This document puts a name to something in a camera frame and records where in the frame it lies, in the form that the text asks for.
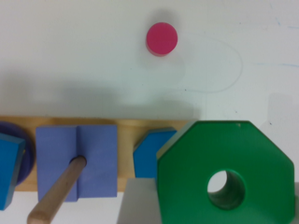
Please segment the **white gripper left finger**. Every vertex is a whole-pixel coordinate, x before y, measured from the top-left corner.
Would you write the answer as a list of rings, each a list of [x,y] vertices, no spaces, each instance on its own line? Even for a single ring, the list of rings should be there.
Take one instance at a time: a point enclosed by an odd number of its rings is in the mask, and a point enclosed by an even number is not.
[[[162,224],[154,178],[127,181],[117,224]]]

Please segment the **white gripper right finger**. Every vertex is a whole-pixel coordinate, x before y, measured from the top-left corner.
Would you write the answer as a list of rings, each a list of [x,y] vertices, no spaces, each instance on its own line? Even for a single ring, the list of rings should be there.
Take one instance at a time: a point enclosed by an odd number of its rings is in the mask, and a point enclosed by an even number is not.
[[[295,182],[295,216],[292,224],[299,224],[299,182]]]

